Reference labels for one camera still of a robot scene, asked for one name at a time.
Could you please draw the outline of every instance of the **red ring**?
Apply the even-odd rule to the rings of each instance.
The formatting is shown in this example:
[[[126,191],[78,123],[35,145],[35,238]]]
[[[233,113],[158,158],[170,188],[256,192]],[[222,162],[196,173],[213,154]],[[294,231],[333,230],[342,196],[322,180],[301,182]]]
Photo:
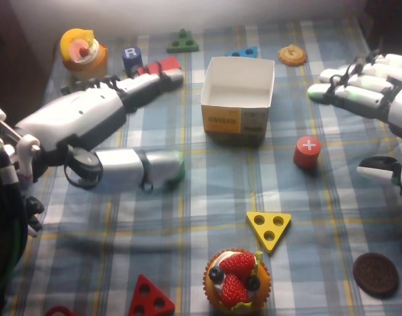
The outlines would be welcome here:
[[[73,312],[67,309],[65,306],[55,306],[51,308],[45,316],[53,316],[55,313],[62,313],[64,316],[75,316]]]

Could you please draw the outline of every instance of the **green triangle block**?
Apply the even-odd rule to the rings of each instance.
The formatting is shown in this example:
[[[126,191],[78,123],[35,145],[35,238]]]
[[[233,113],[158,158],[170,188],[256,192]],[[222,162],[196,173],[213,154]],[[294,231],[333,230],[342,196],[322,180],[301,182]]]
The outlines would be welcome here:
[[[167,53],[187,53],[190,51],[199,51],[199,45],[191,37],[190,32],[181,29],[179,37],[167,47]]]

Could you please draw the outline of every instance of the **blue cylinder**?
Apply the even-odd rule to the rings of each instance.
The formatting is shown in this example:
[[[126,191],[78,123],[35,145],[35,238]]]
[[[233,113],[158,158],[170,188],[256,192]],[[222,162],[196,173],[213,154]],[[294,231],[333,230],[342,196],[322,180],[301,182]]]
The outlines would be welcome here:
[[[122,59],[125,70],[130,70],[133,66],[143,66],[141,50],[138,47],[123,49]]]

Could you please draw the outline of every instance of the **white wall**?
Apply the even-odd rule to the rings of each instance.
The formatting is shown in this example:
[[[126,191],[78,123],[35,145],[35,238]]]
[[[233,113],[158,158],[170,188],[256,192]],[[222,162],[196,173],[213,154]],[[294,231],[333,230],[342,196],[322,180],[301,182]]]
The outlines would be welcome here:
[[[365,0],[9,0],[45,71],[70,28],[96,36],[357,15]]]

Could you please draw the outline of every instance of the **plaid tablecloth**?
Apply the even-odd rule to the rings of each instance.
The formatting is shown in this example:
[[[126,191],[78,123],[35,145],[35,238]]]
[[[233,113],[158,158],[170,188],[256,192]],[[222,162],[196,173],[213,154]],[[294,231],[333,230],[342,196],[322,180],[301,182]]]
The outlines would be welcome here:
[[[120,51],[137,45],[143,62],[165,58],[176,34],[106,40],[109,73],[122,72]],[[177,54],[183,88],[131,115],[102,146],[178,149],[186,179],[174,192],[102,196],[72,187],[63,169],[34,186],[47,211],[44,230],[30,240],[8,289],[5,315],[43,315],[64,305],[77,315],[127,315],[139,274],[175,304],[176,315],[214,315],[202,278],[215,253],[260,250],[246,212],[292,215],[271,256],[264,315],[402,315],[402,197],[397,188],[361,178],[356,166],[375,154],[402,159],[388,128],[332,106],[311,103],[307,88],[325,68],[341,66],[367,46],[355,20],[288,22],[193,32],[200,50]],[[304,47],[309,62],[282,65],[278,50]],[[256,45],[276,61],[275,87],[264,144],[258,149],[215,144],[203,131],[200,95],[211,57]],[[60,95],[68,75],[56,60],[46,100]],[[318,172],[292,162],[297,139],[322,144]],[[375,300],[353,280],[360,254],[376,251],[396,265],[393,298]]]

